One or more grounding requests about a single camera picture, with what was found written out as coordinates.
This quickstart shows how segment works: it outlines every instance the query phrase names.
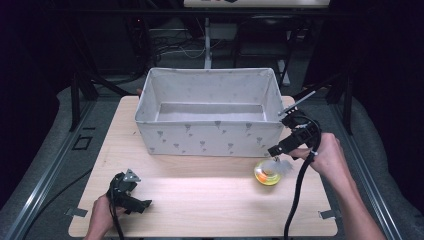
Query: desk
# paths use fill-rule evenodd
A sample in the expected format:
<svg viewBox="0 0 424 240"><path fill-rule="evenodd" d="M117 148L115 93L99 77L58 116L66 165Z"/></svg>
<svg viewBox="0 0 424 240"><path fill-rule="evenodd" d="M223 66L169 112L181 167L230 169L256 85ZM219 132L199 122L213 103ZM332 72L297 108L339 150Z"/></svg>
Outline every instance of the desk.
<svg viewBox="0 0 424 240"><path fill-rule="evenodd" d="M283 102L290 105L293 99L284 97ZM149 155L134 121L137 104L137 97L122 98L78 206L89 212L74 217L71 236L85 235L94 200L107 191L115 174L128 168L141 178L132 196L153 203L141 215L120 219L126 237L283 235L301 160L290 159L293 170L277 185L264 186L253 174L260 158ZM335 221L318 215L330 209L320 176L309 169L303 182L290 235L335 235Z"/></svg>
<svg viewBox="0 0 424 240"><path fill-rule="evenodd" d="M327 8L330 0L184 0L184 7Z"/></svg>

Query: finger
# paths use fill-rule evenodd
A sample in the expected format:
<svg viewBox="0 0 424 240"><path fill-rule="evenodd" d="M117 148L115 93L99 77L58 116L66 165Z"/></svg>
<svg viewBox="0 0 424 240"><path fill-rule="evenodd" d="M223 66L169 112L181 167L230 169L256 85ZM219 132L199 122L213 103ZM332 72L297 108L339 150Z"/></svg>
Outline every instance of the finger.
<svg viewBox="0 0 424 240"><path fill-rule="evenodd" d="M311 149L309 149L309 148L296 148L293 151L289 152L288 155L290 155L292 157L306 159L308 157L310 151L311 151Z"/></svg>
<svg viewBox="0 0 424 240"><path fill-rule="evenodd" d="M118 216L122 215L125 211L127 211L127 209L125 209L123 207L116 207L116 214Z"/></svg>

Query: dark background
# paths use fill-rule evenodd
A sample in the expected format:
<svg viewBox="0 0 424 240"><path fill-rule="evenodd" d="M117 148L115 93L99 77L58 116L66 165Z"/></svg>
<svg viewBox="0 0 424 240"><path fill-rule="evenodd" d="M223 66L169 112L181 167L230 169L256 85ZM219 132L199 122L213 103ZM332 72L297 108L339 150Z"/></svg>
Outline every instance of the dark background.
<svg viewBox="0 0 424 240"><path fill-rule="evenodd" d="M75 72L88 69L96 73L133 74L148 56L148 49L134 48L131 34L122 35L128 33L125 23L112 24L116 26L101 31L96 29L100 32L95 33L84 19L68 19L73 24L66 27L75 33L69 36L62 21L42 10L52 3L21 0L13 4L2 1L0 5L1 206L41 146L58 111L56 94L69 87ZM358 21L324 22L304 83L319 83L340 72L352 56L356 59L350 75L353 95L367 109L382 138L391 175L404 196L421 212L424 212L423 7L420 1L333 0L333 10L359 12L364 17ZM151 24L159 20L150 19ZM116 39L100 38L104 40L102 44L106 48L117 44L116 48L130 62L119 61L108 66L101 59L110 56L93 54L102 52L101 48L96 49L101 44L93 41L99 41L96 36L104 31L115 31L112 35ZM94 34L88 43L84 41L87 34Z"/></svg>

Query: human arm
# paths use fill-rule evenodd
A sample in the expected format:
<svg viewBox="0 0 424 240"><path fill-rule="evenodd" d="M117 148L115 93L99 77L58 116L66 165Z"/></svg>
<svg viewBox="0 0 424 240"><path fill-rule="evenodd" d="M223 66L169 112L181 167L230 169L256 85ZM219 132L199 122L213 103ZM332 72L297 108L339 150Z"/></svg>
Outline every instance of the human arm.
<svg viewBox="0 0 424 240"><path fill-rule="evenodd" d="M289 154L306 159L309 149L295 149ZM323 133L311 167L324 176L333 187L343 217L347 239L385 239L368 212L349 171L339 140L332 133Z"/></svg>
<svg viewBox="0 0 424 240"><path fill-rule="evenodd" d="M118 216L125 212L125 208L117 207L116 214ZM99 240L113 227L113 219L110 213L109 199L106 195L100 196L93 204L93 210L90 218L85 240Z"/></svg>

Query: chair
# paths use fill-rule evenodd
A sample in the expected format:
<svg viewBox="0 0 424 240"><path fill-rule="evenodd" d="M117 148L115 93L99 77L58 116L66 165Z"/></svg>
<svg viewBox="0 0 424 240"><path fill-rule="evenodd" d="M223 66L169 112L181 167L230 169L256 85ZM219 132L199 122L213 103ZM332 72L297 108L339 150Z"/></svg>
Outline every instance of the chair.
<svg viewBox="0 0 424 240"><path fill-rule="evenodd" d="M253 16L238 25L232 51L233 67L240 57L272 58L277 61L278 87L289 86L287 67L297 35L305 21L298 16Z"/></svg>

